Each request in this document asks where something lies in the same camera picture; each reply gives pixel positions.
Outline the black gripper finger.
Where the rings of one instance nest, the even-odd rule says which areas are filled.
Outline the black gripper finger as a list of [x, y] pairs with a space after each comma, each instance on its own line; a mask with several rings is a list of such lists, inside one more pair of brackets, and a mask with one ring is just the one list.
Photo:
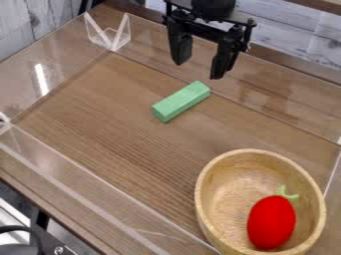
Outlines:
[[212, 80], [220, 79], [225, 73], [231, 70], [241, 50], [241, 39], [242, 33], [239, 31], [229, 31], [220, 37], [210, 68], [210, 78]]
[[186, 31], [183, 23], [175, 19], [168, 19], [168, 40], [170, 40], [170, 56], [174, 63], [179, 66], [191, 57], [192, 37]]

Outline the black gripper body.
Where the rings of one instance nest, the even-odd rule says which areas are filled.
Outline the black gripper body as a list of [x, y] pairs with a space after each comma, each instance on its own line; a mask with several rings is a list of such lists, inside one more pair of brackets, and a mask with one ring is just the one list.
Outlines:
[[235, 10], [235, 0], [164, 0], [164, 24], [186, 34], [216, 43], [223, 36], [235, 40], [238, 50], [249, 50], [255, 20]]

